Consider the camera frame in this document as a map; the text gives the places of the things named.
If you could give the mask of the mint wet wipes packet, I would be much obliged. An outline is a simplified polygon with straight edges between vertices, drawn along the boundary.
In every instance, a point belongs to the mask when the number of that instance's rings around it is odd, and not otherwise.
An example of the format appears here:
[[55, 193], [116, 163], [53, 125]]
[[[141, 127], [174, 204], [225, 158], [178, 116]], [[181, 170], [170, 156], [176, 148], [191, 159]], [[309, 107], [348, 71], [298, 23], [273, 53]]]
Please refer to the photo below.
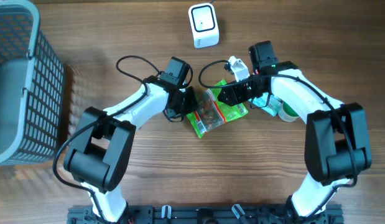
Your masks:
[[282, 107], [282, 100], [268, 93], [263, 93], [260, 97], [252, 98], [249, 102], [254, 108], [262, 109], [271, 116], [275, 116]]

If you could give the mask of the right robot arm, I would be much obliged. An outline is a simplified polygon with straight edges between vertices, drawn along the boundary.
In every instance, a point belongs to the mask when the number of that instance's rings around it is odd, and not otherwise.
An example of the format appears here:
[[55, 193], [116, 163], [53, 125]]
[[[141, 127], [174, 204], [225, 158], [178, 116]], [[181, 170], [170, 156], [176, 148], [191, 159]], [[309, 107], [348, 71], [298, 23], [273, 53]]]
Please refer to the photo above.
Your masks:
[[238, 58], [225, 60], [235, 80], [221, 87], [219, 100], [229, 106], [265, 93], [278, 97], [306, 125], [304, 161], [308, 173], [288, 199], [286, 218], [308, 222], [324, 212], [340, 188], [352, 188], [371, 166], [366, 113], [358, 103], [336, 100], [291, 61], [280, 62], [270, 41], [249, 48], [253, 71]]

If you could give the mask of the green-lidded jar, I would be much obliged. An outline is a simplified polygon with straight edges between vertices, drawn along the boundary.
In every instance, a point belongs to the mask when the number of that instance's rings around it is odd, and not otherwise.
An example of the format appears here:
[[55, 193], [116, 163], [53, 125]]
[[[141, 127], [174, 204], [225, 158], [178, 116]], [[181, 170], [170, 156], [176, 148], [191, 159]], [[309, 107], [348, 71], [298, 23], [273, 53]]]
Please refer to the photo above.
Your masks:
[[299, 118], [299, 115], [286, 103], [282, 102], [280, 110], [278, 111], [280, 119], [286, 122], [294, 122]]

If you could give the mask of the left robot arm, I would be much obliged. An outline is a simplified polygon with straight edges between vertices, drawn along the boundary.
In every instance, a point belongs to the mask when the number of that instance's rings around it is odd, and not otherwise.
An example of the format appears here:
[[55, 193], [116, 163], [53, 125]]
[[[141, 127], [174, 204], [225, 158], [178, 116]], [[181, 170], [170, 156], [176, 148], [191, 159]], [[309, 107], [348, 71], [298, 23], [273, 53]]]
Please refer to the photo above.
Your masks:
[[61, 147], [67, 153], [63, 168], [76, 181], [71, 187], [88, 192], [92, 204], [70, 208], [68, 223], [135, 223], [119, 186], [127, 169], [136, 131], [162, 113], [183, 118], [197, 108], [185, 61], [172, 57], [164, 71], [141, 80], [141, 87], [121, 103], [82, 113], [77, 130]]

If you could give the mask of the green candy bag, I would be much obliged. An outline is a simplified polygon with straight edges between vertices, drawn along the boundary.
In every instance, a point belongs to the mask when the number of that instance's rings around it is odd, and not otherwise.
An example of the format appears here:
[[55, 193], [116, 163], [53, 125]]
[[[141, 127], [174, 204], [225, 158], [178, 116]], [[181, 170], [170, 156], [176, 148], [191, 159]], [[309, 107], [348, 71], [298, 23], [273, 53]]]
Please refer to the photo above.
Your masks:
[[206, 89], [197, 93], [198, 107], [187, 115], [197, 136], [202, 138], [209, 131], [248, 114], [246, 107], [240, 103], [228, 106], [220, 102], [218, 96], [221, 89]]

